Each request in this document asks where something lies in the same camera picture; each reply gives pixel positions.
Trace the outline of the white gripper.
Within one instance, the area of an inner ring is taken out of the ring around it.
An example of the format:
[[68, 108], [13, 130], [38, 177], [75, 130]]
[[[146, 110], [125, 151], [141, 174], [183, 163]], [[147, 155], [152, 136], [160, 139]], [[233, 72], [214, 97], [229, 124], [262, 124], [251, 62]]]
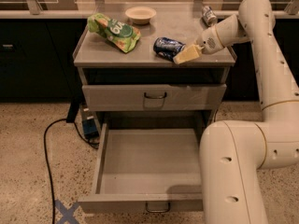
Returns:
[[175, 64], [186, 63], [204, 54], [214, 54], [224, 49], [217, 32], [217, 26], [205, 29], [196, 39], [198, 45], [192, 44], [174, 57]]

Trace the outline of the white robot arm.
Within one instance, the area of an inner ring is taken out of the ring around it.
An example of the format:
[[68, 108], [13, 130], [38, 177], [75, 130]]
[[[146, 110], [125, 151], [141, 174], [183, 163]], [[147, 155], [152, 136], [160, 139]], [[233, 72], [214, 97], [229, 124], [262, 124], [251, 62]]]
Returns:
[[263, 120], [209, 125], [199, 149], [206, 224], [268, 224], [259, 169], [299, 161], [299, 88], [273, 34], [269, 0], [243, 0], [238, 12], [203, 31], [180, 54], [190, 61], [236, 43], [252, 48]]

